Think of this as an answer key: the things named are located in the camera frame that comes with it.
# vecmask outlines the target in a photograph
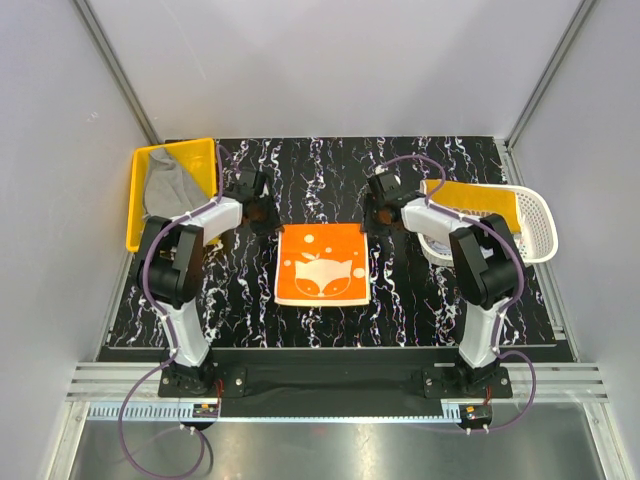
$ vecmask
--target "robotic arm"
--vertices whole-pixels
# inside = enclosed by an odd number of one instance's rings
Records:
[[[480,227],[427,206],[422,194],[403,188],[393,174],[374,175],[368,183],[370,193],[364,200],[364,231],[388,235],[391,228],[404,228],[450,247],[458,288],[467,303],[455,382],[464,392],[483,388],[499,367],[498,339],[494,333],[499,335],[504,322],[504,315],[499,315],[498,310],[512,298],[518,286],[514,261],[500,243]],[[504,218],[497,214],[471,218],[502,237],[524,271]]]
[[[271,179],[266,174],[243,170],[214,207],[171,229],[151,259],[147,258],[150,246],[171,219],[147,220],[132,271],[142,288],[144,263],[151,262],[149,288],[171,318],[179,342],[171,374],[183,389],[201,390],[213,384],[212,362],[205,362],[209,344],[202,335],[195,302],[204,280],[204,245],[242,223],[248,223],[257,235],[278,230],[280,217],[270,189]],[[177,348],[166,317],[162,318],[162,326],[169,347]]]

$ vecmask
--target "yellow bin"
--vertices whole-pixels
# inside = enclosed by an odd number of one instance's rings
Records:
[[[178,162],[191,174],[202,191],[213,197],[217,191],[216,154],[212,138],[200,138],[186,142],[154,145],[138,148],[133,152],[131,171],[131,192],[129,194],[129,218],[127,220],[127,250],[137,252],[144,229],[144,179],[149,168],[149,153],[156,148],[166,148]]]

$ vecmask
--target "yellow towel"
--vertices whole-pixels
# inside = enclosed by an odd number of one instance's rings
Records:
[[[430,192],[440,180],[425,180],[425,183],[426,192]],[[516,194],[510,190],[447,181],[431,199],[468,215],[486,217],[498,213],[506,220],[511,233],[520,233]]]

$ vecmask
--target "gray floor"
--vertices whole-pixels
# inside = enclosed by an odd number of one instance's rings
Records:
[[[513,406],[496,407],[495,424],[514,413]],[[127,423],[130,449],[168,425]],[[584,412],[576,405],[536,405],[513,429],[488,436],[435,433],[415,425],[245,423],[220,423],[206,435],[215,462],[207,472],[207,460],[192,478],[604,479]],[[199,450],[195,438],[174,432],[135,457],[158,474],[176,475],[193,465]],[[116,424],[90,421],[71,478],[143,478],[122,458]]]

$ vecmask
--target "gray towel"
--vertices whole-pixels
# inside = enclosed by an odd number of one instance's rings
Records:
[[[166,149],[151,151],[143,200],[148,215],[171,218],[208,201],[191,174]]]

